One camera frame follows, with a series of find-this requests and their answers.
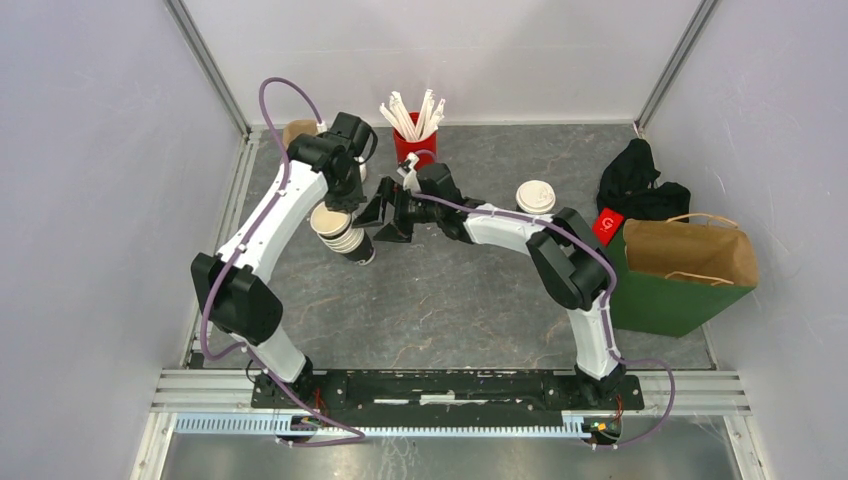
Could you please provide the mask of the white cup lid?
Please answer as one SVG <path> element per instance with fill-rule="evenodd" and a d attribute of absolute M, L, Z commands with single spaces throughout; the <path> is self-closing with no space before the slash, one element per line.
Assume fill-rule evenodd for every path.
<path fill-rule="evenodd" d="M 517 188 L 515 202 L 518 209 L 552 211 L 556 203 L 556 194 L 549 183 L 528 180 Z"/>

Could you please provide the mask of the black paper coffee cup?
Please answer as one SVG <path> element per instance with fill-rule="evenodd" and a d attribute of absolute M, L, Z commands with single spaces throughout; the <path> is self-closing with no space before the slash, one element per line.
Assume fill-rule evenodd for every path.
<path fill-rule="evenodd" d="M 536 211 L 536 210 L 523 210 L 523 209 L 519 209 L 519 210 L 517 210 L 517 211 L 518 211 L 519 213 L 525 213 L 525 214 L 528 214 L 528 215 L 549 215 L 549 214 L 551 214 L 551 211 L 550 211 L 550 210 L 547 210 L 547 211 Z"/>

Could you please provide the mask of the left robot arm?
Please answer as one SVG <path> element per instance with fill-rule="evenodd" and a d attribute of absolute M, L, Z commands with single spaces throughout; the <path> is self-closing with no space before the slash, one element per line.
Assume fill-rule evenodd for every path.
<path fill-rule="evenodd" d="M 376 148 L 373 128 L 340 113 L 317 134 L 290 141 L 278 174 L 246 223 L 218 251 L 199 253 L 190 271 L 201 308 L 201 333 L 215 325 L 255 357 L 290 407 L 314 394 L 312 363 L 282 325 L 282 301 L 268 286 L 276 263 L 299 226 L 317 215 L 314 231 L 332 251 L 359 265 L 375 249 L 352 215 L 366 201 L 361 165 Z"/>

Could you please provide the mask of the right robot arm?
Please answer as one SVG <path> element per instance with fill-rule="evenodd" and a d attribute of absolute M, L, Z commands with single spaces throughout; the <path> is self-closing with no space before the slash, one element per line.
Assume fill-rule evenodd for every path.
<path fill-rule="evenodd" d="M 415 225 L 429 223 L 450 239 L 528 256 L 545 291 L 567 311 L 577 347 L 580 400 L 602 408 L 617 396 L 626 368 L 610 322 L 615 272 L 576 210 L 550 215 L 500 209 L 462 195 L 448 166 L 433 163 L 407 172 L 403 182 L 382 178 L 354 220 L 357 227 L 378 227 L 375 240 L 395 243 L 410 242 Z"/>

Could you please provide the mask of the stack of paper cups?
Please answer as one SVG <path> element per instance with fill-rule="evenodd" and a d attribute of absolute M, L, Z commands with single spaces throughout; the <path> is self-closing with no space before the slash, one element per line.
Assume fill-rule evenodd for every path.
<path fill-rule="evenodd" d="M 353 226 L 352 215 L 329 210 L 324 202 L 311 212 L 309 224 L 321 241 L 333 252 L 358 265 L 375 258 L 375 249 L 367 232 Z"/>

